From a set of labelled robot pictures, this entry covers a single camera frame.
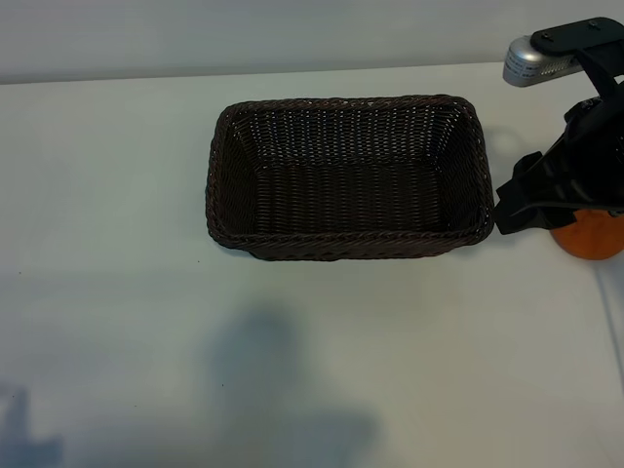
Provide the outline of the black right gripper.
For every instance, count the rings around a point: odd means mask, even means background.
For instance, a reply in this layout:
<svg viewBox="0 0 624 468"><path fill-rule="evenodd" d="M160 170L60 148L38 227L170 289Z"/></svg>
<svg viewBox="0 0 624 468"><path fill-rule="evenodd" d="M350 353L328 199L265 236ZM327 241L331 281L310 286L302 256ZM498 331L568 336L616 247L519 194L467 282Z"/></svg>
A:
<svg viewBox="0 0 624 468"><path fill-rule="evenodd" d="M580 102L565 121L545 156L537 151L521 158L512 179L496 189L501 234L565 227L581 209L623 215L623 97Z"/></svg>

